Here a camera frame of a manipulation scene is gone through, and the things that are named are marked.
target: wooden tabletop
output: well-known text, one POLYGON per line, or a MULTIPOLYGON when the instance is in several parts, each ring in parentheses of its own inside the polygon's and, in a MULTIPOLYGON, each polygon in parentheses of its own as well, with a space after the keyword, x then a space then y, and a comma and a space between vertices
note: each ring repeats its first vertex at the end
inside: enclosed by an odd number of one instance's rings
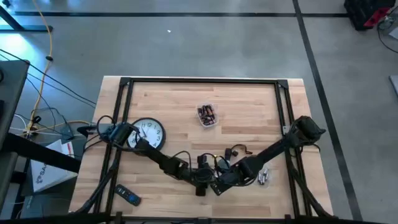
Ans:
MULTIPOLYGON (((112 115, 119 80, 120 77, 104 77, 93 121, 97 122, 104 114, 112 115)), ((290 79, 289 90, 295 118, 310 116, 303 80, 290 79)), ((272 85, 136 82, 128 122, 141 117, 155 118, 164 125, 167 140, 162 152, 170 156, 182 150, 189 151, 193 158, 204 152, 223 155, 227 147, 235 144, 245 144, 248 150, 257 154, 281 138, 272 85), (205 102, 216 105, 220 118, 218 125, 210 129, 204 129, 195 114, 196 105, 205 102)), ((105 143, 101 143, 85 152, 70 211, 80 208, 97 186, 105 147, 105 143)), ((185 154, 179 157, 188 159, 185 154)), ((244 153, 239 151, 231 163, 242 157, 244 153)), ((318 149, 305 147, 302 159, 308 188, 323 208, 333 213, 318 149)), ((192 166, 197 166, 196 159, 192 166)), ((194 186, 165 175, 155 162, 123 152, 118 184, 138 194, 142 202, 133 207, 115 195, 113 213, 122 211, 127 216, 190 218, 283 218, 285 214, 293 214, 284 155, 277 156, 266 166, 270 170, 266 185, 255 182, 247 187, 232 187, 220 196, 209 188, 205 197, 197 197, 194 186)), ((299 190, 297 192, 304 214, 302 194, 299 190)), ((107 196, 108 188, 103 194, 102 211, 107 196)))

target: silver object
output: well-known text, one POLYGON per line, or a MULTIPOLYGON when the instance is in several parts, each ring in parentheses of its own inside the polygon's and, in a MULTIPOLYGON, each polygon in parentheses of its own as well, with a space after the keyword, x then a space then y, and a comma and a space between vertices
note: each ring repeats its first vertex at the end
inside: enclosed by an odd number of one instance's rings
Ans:
POLYGON ((264 185, 266 181, 268 180, 268 169, 266 168, 263 173, 259 172, 259 175, 257 176, 257 181, 259 182, 260 185, 264 185))
POLYGON ((283 126, 282 127, 283 134, 287 134, 289 132, 289 129, 290 129, 290 126, 283 126))

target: black floor stripe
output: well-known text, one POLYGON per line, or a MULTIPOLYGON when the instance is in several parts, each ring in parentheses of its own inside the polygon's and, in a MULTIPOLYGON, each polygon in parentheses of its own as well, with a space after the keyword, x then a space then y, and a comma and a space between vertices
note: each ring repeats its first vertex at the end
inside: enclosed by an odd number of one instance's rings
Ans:
MULTIPOLYGON (((295 17, 295 13, 269 12, 42 12, 58 17, 295 17)), ((14 16, 40 16, 38 12, 14 12, 14 16)))
POLYGON ((313 18, 348 18, 347 13, 302 13, 301 16, 313 18))
POLYGON ((317 87, 317 92, 321 101, 321 106, 323 110, 323 114, 325 115, 326 125, 328 126, 331 142, 333 145, 333 149, 335 151, 335 155, 337 158, 338 167, 340 170, 341 178, 343 179, 343 185, 347 194, 348 204, 351 209, 351 214, 354 220, 362 221, 362 214, 359 209, 358 201, 356 199, 356 194, 354 191, 353 183, 351 181, 351 177, 349 176, 348 167, 346 160, 344 158, 343 149, 341 148, 340 140, 337 135, 337 130, 335 123, 333 121, 333 117, 331 115, 329 103, 326 98, 325 89, 323 88, 322 81, 319 75, 317 63, 315 61, 315 57, 312 52, 312 48, 310 45, 310 40, 308 38, 307 30, 305 29, 304 20, 301 14, 300 6, 298 0, 293 0, 294 9, 297 13, 297 21, 298 26, 300 27, 300 32, 303 38, 305 51, 307 53, 308 61, 310 62, 311 71, 313 75, 313 79, 315 85, 317 87))

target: black clock frame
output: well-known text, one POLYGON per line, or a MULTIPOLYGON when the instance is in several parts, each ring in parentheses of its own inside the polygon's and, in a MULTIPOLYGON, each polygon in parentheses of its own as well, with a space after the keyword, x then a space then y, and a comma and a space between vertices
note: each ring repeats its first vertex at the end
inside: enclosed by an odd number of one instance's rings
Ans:
POLYGON ((134 125, 135 123, 137 123, 138 121, 142 121, 143 119, 151 119, 151 120, 155 121, 156 123, 158 123, 159 126, 160 126, 160 128, 162 128, 162 133, 163 133, 163 135, 162 135, 162 140, 160 141, 160 144, 159 144, 158 146, 155 147, 157 150, 160 151, 160 150, 163 148, 164 144, 166 143, 166 130, 164 129, 163 124, 162 124, 160 121, 156 120, 155 118, 139 118, 139 119, 135 120, 135 121, 134 121, 133 123, 131 123, 131 124, 134 125))

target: black wire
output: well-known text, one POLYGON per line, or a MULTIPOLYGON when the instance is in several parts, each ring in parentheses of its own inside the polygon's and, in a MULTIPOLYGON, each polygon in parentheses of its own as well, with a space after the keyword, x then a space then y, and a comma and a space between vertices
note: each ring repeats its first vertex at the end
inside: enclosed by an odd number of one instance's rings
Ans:
POLYGON ((98 144, 98 143, 100 143, 100 142, 102 142, 102 140, 98 140, 98 141, 94 142, 93 144, 87 146, 87 147, 84 149, 83 153, 85 153, 85 152, 87 151, 87 149, 89 149, 90 147, 95 146, 96 144, 98 144))
POLYGON ((231 150, 233 150, 235 147, 239 147, 239 146, 242 146, 244 148, 245 154, 247 154, 247 155, 253 154, 253 152, 248 151, 248 148, 244 144, 236 144, 236 145, 232 146, 231 150))
POLYGON ((2 82, 3 79, 4 79, 4 74, 2 73, 2 70, 0 69, 0 83, 2 82))
MULTIPOLYGON (((298 154, 301 155, 301 153, 303 153, 304 147, 300 147, 300 149, 298 150, 298 154)), ((292 155, 292 153, 289 151, 290 156, 296 158, 297 155, 292 155)))
POLYGON ((3 49, 0 49, 0 51, 6 53, 6 54, 8 54, 8 55, 11 55, 11 56, 13 56, 13 57, 15 57, 15 58, 18 58, 19 60, 25 62, 26 64, 28 64, 28 65, 30 65, 31 67, 33 67, 34 69, 36 69, 36 70, 37 70, 38 72, 40 72, 41 74, 43 74, 43 75, 45 75, 46 77, 48 77, 49 79, 51 79, 51 80, 55 81, 56 83, 60 84, 61 86, 65 87, 67 90, 71 91, 71 92, 74 93, 76 96, 79 96, 80 98, 82 98, 82 99, 84 99, 84 100, 86 100, 86 101, 89 101, 90 103, 93 103, 93 104, 96 105, 96 103, 94 103, 94 102, 92 102, 91 100, 89 100, 89 99, 87 99, 87 98, 84 98, 84 97, 82 97, 81 95, 77 94, 76 92, 74 92, 73 90, 71 90, 71 89, 70 89, 69 87, 67 87, 66 85, 60 83, 58 80, 52 78, 51 76, 49 76, 49 75, 47 75, 46 73, 42 72, 40 69, 38 69, 38 68, 35 67, 34 65, 30 64, 28 61, 23 60, 22 58, 20 58, 20 57, 18 57, 18 56, 15 56, 15 55, 13 55, 13 54, 11 54, 11 53, 9 53, 9 52, 6 52, 6 51, 3 50, 3 49))
POLYGON ((179 154, 181 154, 181 153, 186 153, 186 154, 188 154, 188 158, 189 158, 189 175, 190 175, 190 177, 192 177, 192 161, 191 161, 191 154, 188 152, 188 151, 181 151, 181 152, 178 152, 178 153, 176 153, 174 156, 172 156, 171 158, 174 158, 174 157, 176 157, 176 156, 178 156, 179 154))
MULTIPOLYGON (((26 117, 23 116, 22 114, 16 114, 16 115, 19 115, 19 116, 21 116, 22 118, 24 118, 24 119, 26 119, 26 120, 28 120, 28 121, 32 121, 31 119, 26 118, 26 117)), ((36 124, 38 124, 38 125, 40 125, 40 126, 43 126, 45 129, 48 129, 48 130, 50 130, 50 131, 54 131, 54 132, 56 132, 56 133, 58 133, 58 134, 60 134, 60 135, 63 135, 62 133, 58 132, 57 130, 51 129, 51 128, 47 127, 46 125, 43 125, 43 124, 40 124, 40 123, 36 123, 36 124)))
POLYGON ((319 147, 319 145, 317 145, 317 144, 312 144, 313 146, 315 146, 315 147, 317 147, 318 148, 318 150, 319 150, 319 152, 321 151, 321 147, 319 147))
MULTIPOLYGON (((32 81, 30 81, 28 78, 26 78, 26 80, 27 80, 28 82, 30 82, 30 84, 32 84, 33 88, 35 88, 35 90, 36 90, 37 93, 39 94, 40 98, 44 101, 44 103, 47 105, 47 107, 48 107, 48 108, 51 108, 51 106, 47 103, 47 100, 44 99, 44 97, 42 96, 42 94, 40 93, 40 91, 36 88, 36 86, 32 83, 32 81)), ((56 123, 56 120, 55 120, 54 113, 52 112, 51 109, 49 109, 49 110, 51 111, 52 118, 54 119, 54 125, 53 125, 53 126, 55 126, 57 123, 56 123)))
POLYGON ((387 46, 387 45, 384 43, 384 41, 381 39, 381 37, 380 37, 380 23, 377 25, 377 34, 378 34, 378 36, 379 36, 380 42, 381 42, 387 49, 389 49, 390 51, 392 51, 392 52, 398 54, 398 51, 396 51, 396 50, 390 48, 389 46, 387 46))
MULTIPOLYGON (((391 10, 391 12, 390 12, 388 15, 386 15, 386 17, 387 17, 387 16, 390 16, 390 15, 391 15, 395 10, 397 10, 397 9, 398 9, 398 6, 396 6, 393 10, 391 10)), ((389 46, 387 46, 386 43, 384 43, 384 41, 381 39, 381 37, 380 37, 380 25, 381 25, 382 23, 383 23, 383 21, 381 21, 381 22, 379 22, 379 23, 377 24, 377 35, 379 36, 380 42, 381 42, 387 49, 389 49, 390 51, 392 51, 392 52, 398 54, 398 51, 396 51, 396 50, 390 48, 389 46)))
POLYGON ((100 134, 97 134, 96 136, 93 136, 92 138, 90 138, 89 140, 87 140, 87 141, 85 142, 85 144, 83 145, 83 154, 86 152, 86 150, 87 150, 90 146, 92 146, 92 145, 90 145, 89 147, 86 148, 87 143, 90 142, 91 140, 93 140, 94 138, 97 138, 99 135, 100 135, 100 134))
POLYGON ((199 183, 207 183, 207 184, 210 184, 211 182, 213 182, 213 181, 212 181, 213 178, 216 179, 216 176, 214 175, 214 170, 211 169, 211 168, 209 168, 209 167, 199 168, 199 169, 196 170, 195 173, 198 174, 198 173, 199 173, 200 171, 202 171, 202 170, 208 170, 208 171, 209 171, 209 175, 206 176, 206 177, 202 177, 202 175, 201 175, 201 177, 200 177, 201 180, 198 180, 197 175, 194 175, 193 178, 195 179, 195 181, 197 181, 197 182, 199 182, 199 183))
POLYGON ((217 175, 218 175, 218 176, 220 176, 220 173, 218 172, 218 169, 217 169, 217 167, 219 167, 219 166, 218 166, 218 163, 217 163, 217 157, 222 158, 222 160, 224 160, 226 166, 227 166, 228 168, 230 168, 229 162, 228 162, 223 156, 215 156, 215 155, 213 155, 213 154, 211 154, 211 153, 208 153, 208 152, 203 153, 201 156, 205 156, 205 155, 209 155, 209 156, 213 157, 213 159, 214 159, 214 168, 215 168, 215 171, 217 172, 217 175))
POLYGON ((109 118, 112 121, 113 127, 116 126, 116 123, 114 122, 113 118, 109 115, 104 115, 102 117, 100 117, 97 121, 97 133, 99 134, 100 137, 102 137, 102 133, 100 132, 100 121, 104 118, 109 118))
POLYGON ((4 55, 0 54, 0 56, 4 57, 5 59, 9 60, 8 58, 6 58, 4 55))
MULTIPOLYGON (((41 79, 37 78, 36 76, 34 76, 34 75, 30 74, 30 73, 28 73, 28 75, 30 75, 31 77, 33 77, 33 78, 39 80, 40 82, 42 81, 41 79)), ((66 95, 68 95, 68 96, 70 96, 70 97, 72 97, 72 98, 74 98, 74 99, 76 99, 76 100, 78 100, 78 101, 80 101, 80 102, 82 102, 82 103, 85 103, 85 104, 87 104, 88 106, 90 106, 90 107, 92 107, 92 108, 95 108, 95 106, 93 106, 93 105, 91 105, 91 104, 89 104, 89 103, 87 103, 87 102, 84 102, 83 100, 81 100, 81 99, 79 99, 79 98, 73 96, 72 94, 69 94, 69 93, 67 93, 66 91, 63 91, 63 90, 61 90, 61 89, 59 89, 59 88, 57 88, 57 87, 55 87, 55 86, 53 86, 53 85, 51 85, 51 84, 45 82, 45 81, 43 81, 43 82, 44 82, 45 84, 47 84, 48 86, 51 86, 52 88, 54 88, 54 89, 56 89, 56 90, 59 90, 59 91, 61 91, 62 93, 66 94, 66 95)))
POLYGON ((70 130, 72 130, 72 127, 69 125, 67 119, 66 119, 66 118, 64 117, 64 115, 62 115, 62 114, 59 112, 59 110, 56 109, 56 108, 53 108, 53 107, 39 108, 39 109, 34 109, 34 110, 32 110, 30 113, 32 114, 34 111, 43 111, 43 110, 50 110, 50 111, 51 111, 51 110, 55 110, 55 111, 62 117, 62 119, 63 119, 63 121, 64 121, 64 123, 65 123, 65 126, 68 127, 70 130))

